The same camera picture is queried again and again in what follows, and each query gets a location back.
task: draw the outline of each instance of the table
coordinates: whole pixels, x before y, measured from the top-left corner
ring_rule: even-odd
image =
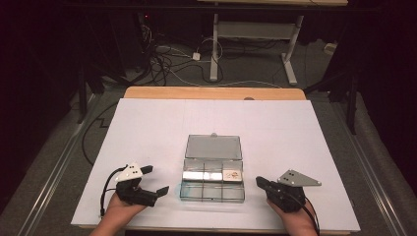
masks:
[[[246,4],[270,4],[270,5],[298,5],[298,6],[346,6],[347,0],[199,0],[221,3],[246,3]],[[298,33],[301,29],[304,16],[298,16],[295,24],[272,24],[272,23],[248,23],[248,22],[221,22],[218,14],[214,14],[212,33],[212,54],[210,64],[211,81],[217,81],[218,68],[218,38],[219,37],[244,37],[266,39],[289,39],[288,50],[281,54],[281,60],[291,86],[297,85],[297,79],[291,66],[291,56],[297,42]]]
[[[247,97],[261,100],[242,100]],[[179,198],[188,136],[211,133],[241,139],[243,204]],[[99,223],[99,198],[107,177],[133,161],[153,165],[153,172],[141,183],[144,189],[169,186],[170,190],[154,208],[135,216],[128,229],[282,233],[282,223],[255,178],[275,180],[293,168],[323,183],[305,188],[323,234],[360,230],[311,102],[296,88],[128,88],[72,224],[94,227]]]

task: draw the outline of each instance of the transparent lid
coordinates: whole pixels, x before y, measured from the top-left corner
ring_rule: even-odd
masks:
[[[241,160],[242,150],[238,136],[190,135],[186,158]]]

